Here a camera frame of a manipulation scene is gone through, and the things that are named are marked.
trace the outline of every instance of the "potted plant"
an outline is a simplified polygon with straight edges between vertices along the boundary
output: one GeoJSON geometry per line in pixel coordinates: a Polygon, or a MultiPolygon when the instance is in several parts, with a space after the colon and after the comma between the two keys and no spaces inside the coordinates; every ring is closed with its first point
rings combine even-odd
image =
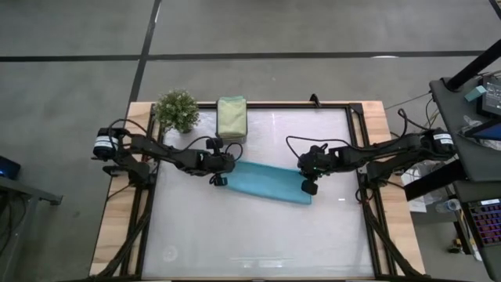
{"type": "Polygon", "coordinates": [[[181,133],[188,133],[198,124],[198,105],[184,89],[173,89],[161,95],[154,110],[164,131],[175,128],[181,133]]]}

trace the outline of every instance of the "blue cloth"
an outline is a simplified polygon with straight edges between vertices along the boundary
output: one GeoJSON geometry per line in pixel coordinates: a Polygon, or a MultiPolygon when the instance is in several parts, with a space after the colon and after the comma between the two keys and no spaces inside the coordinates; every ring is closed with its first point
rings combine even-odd
{"type": "Polygon", "coordinates": [[[273,200],[311,204],[312,196],[301,190],[305,178],[299,171],[237,161],[228,178],[228,189],[273,200]]]}

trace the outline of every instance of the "wooden table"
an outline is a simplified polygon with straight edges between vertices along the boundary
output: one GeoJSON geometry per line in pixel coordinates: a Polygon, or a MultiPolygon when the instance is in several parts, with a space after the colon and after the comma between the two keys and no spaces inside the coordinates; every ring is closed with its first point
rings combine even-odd
{"type": "MultiPolygon", "coordinates": [[[[367,132],[369,133],[369,141],[371,143],[378,143],[387,141],[391,138],[390,131],[387,125],[386,114],[384,112],[383,103],[381,101],[336,101],[332,103],[361,103],[363,105],[364,116],[366,119],[367,132]]],[[[146,127],[148,119],[150,117],[151,104],[152,103],[150,102],[131,103],[127,118],[138,122],[143,127],[146,127]]],[[[139,128],[130,123],[127,123],[125,127],[132,133],[141,132],[139,128]]],[[[394,183],[401,183],[399,177],[396,176],[392,176],[391,181],[394,183]]],[[[116,178],[113,178],[110,184],[109,194],[112,194],[113,192],[119,190],[127,184],[127,176],[118,176],[116,178]]],[[[106,203],[99,236],[96,243],[94,258],[92,260],[90,269],[91,275],[97,274],[102,269],[104,269],[107,263],[115,256],[118,249],[124,243],[127,235],[127,228],[131,214],[134,192],[135,188],[127,188],[123,192],[114,196],[113,200],[110,200],[106,203]]],[[[413,221],[411,219],[409,206],[405,198],[405,192],[401,188],[396,186],[386,186],[381,189],[380,192],[382,196],[384,212],[386,215],[387,227],[391,239],[394,241],[397,248],[404,255],[404,257],[410,262],[410,264],[417,271],[424,273],[423,261],[421,258],[419,246],[417,244],[413,221]]],[[[135,268],[138,245],[139,238],[136,240],[135,246],[132,250],[132,257],[129,267],[131,272],[133,272],[135,268]]],[[[388,273],[387,263],[384,257],[384,248],[378,238],[377,246],[383,273],[388,273]]]]}

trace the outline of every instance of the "concrete floor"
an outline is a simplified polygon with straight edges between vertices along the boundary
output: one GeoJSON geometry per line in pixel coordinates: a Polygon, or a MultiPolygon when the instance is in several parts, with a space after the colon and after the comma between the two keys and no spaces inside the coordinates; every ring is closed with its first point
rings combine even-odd
{"type": "MultiPolygon", "coordinates": [[[[140,54],[152,6],[153,0],[0,0],[0,56],[140,54]]],[[[479,50],[501,38],[500,24],[487,0],[164,0],[150,53],[479,50]]],[[[138,100],[183,87],[198,100],[304,100],[317,93],[389,107],[472,59],[149,62],[138,100]]],[[[23,165],[24,183],[64,194],[59,207],[39,205],[20,281],[87,275],[110,181],[90,160],[92,144],[98,128],[125,115],[136,67],[0,63],[0,155],[23,165]]],[[[402,107],[423,124],[428,100],[402,107]]],[[[402,130],[397,109],[387,112],[394,132],[402,130]]],[[[428,274],[488,280],[481,263],[444,251],[454,237],[451,224],[419,225],[416,234],[428,274]]]]}

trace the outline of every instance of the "cable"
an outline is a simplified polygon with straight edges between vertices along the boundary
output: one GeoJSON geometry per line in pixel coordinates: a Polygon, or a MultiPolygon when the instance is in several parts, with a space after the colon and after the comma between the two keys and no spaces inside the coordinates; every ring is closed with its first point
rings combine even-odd
{"type": "MultiPolygon", "coordinates": [[[[389,146],[395,144],[397,141],[399,141],[401,138],[403,138],[403,136],[407,133],[407,123],[409,122],[409,119],[407,118],[407,114],[405,113],[404,109],[398,109],[398,115],[400,115],[401,117],[404,118],[404,130],[403,130],[402,134],[397,139],[394,139],[393,142],[391,142],[391,143],[389,143],[387,145],[384,145],[384,146],[377,147],[377,148],[364,149],[364,148],[361,148],[361,147],[358,147],[358,146],[353,146],[350,143],[348,143],[348,142],[346,142],[346,141],[344,141],[342,139],[313,139],[313,138],[305,138],[305,137],[299,137],[299,136],[288,136],[288,137],[285,138],[285,143],[289,147],[289,149],[292,152],[292,154],[294,154],[294,156],[297,157],[297,159],[299,159],[299,156],[297,155],[296,151],[290,145],[289,138],[291,138],[291,139],[305,140],[305,141],[313,141],[313,142],[342,142],[346,146],[349,146],[350,148],[352,148],[353,150],[362,151],[362,152],[363,151],[370,152],[370,151],[380,150],[380,149],[383,149],[383,148],[386,148],[386,147],[389,147],[389,146]]],[[[325,150],[326,148],[327,148],[326,144],[323,144],[321,146],[321,149],[325,150]]]]}
{"type": "Polygon", "coordinates": [[[397,186],[398,188],[402,188],[402,189],[404,189],[404,190],[405,190],[405,187],[404,187],[404,186],[402,186],[402,185],[400,185],[400,184],[394,183],[394,182],[389,181],[389,180],[384,180],[384,181],[386,182],[386,184],[391,184],[391,185],[393,185],[393,186],[397,186]]]}
{"type": "Polygon", "coordinates": [[[243,154],[243,147],[242,147],[242,144],[240,143],[230,143],[228,144],[228,146],[226,147],[226,150],[225,150],[225,154],[228,153],[228,149],[232,146],[232,145],[238,145],[240,147],[240,154],[238,155],[238,157],[235,159],[235,161],[238,161],[241,157],[242,157],[242,154],[243,154]]]}
{"type": "Polygon", "coordinates": [[[107,200],[107,201],[109,201],[111,197],[113,197],[113,196],[115,196],[116,194],[120,193],[121,191],[123,191],[123,190],[125,190],[125,189],[129,188],[131,185],[132,185],[132,184],[130,184],[130,183],[129,183],[126,187],[121,188],[120,190],[118,190],[118,191],[117,191],[117,192],[115,192],[115,193],[112,193],[110,196],[108,196],[108,197],[106,198],[106,200],[107,200]]]}
{"type": "Polygon", "coordinates": [[[426,119],[428,121],[428,124],[429,124],[429,127],[428,128],[431,128],[431,122],[430,122],[430,117],[428,116],[428,106],[430,106],[430,103],[431,101],[433,101],[433,98],[431,98],[428,103],[426,103],[426,107],[424,109],[425,113],[426,113],[426,119]]]}
{"type": "Polygon", "coordinates": [[[413,120],[409,119],[409,118],[407,117],[407,115],[405,114],[405,111],[404,111],[403,109],[398,110],[397,114],[405,120],[405,123],[406,123],[406,124],[407,124],[407,122],[409,122],[411,125],[414,125],[414,126],[416,126],[417,128],[421,128],[421,129],[423,129],[423,130],[428,130],[428,128],[425,128],[425,127],[423,127],[422,125],[419,125],[418,123],[416,123],[415,121],[413,121],[413,120]]]}
{"type": "Polygon", "coordinates": [[[424,93],[423,95],[419,95],[418,97],[415,97],[415,98],[412,98],[412,99],[408,99],[408,100],[403,101],[403,102],[401,102],[401,103],[396,103],[396,104],[395,104],[395,105],[393,105],[393,106],[385,107],[384,109],[385,109],[385,110],[389,110],[389,109],[391,109],[391,108],[393,108],[393,107],[403,105],[403,104],[408,103],[408,102],[410,102],[410,101],[414,101],[415,99],[419,99],[419,98],[424,97],[424,96],[426,96],[426,95],[428,95],[428,94],[431,94],[431,91],[428,91],[428,92],[424,93]]]}
{"type": "Polygon", "coordinates": [[[190,144],[188,144],[188,146],[186,146],[184,149],[181,149],[179,151],[175,151],[173,152],[173,154],[180,154],[186,150],[188,150],[196,141],[198,140],[202,140],[202,139],[210,139],[212,140],[212,143],[214,144],[214,148],[217,148],[218,145],[216,144],[216,142],[214,141],[214,138],[210,137],[210,136],[201,136],[201,137],[198,137],[197,139],[193,140],[190,144]]]}
{"type": "Polygon", "coordinates": [[[367,202],[371,201],[374,198],[374,191],[372,189],[370,189],[370,188],[358,188],[355,191],[355,199],[357,199],[357,201],[359,203],[362,203],[362,195],[360,194],[362,192],[362,189],[371,190],[372,191],[372,193],[370,194],[370,196],[367,197],[367,202]]]}
{"type": "Polygon", "coordinates": [[[135,125],[135,126],[139,127],[141,130],[143,130],[143,131],[144,131],[144,133],[145,133],[145,135],[148,135],[148,132],[147,132],[147,131],[146,131],[146,130],[145,130],[145,129],[144,129],[144,128],[143,128],[143,127],[139,124],[139,123],[137,123],[137,122],[135,122],[135,121],[131,121],[131,120],[130,120],[130,119],[128,119],[128,118],[119,118],[119,119],[117,119],[116,121],[112,122],[112,123],[110,124],[110,126],[108,126],[108,138],[110,139],[110,145],[111,145],[111,147],[112,147],[112,148],[114,148],[114,149],[115,149],[115,143],[113,143],[113,139],[112,139],[112,136],[111,136],[111,128],[112,128],[112,127],[113,127],[116,123],[118,123],[118,122],[120,122],[120,121],[130,122],[130,123],[132,123],[133,125],[135,125]]]}

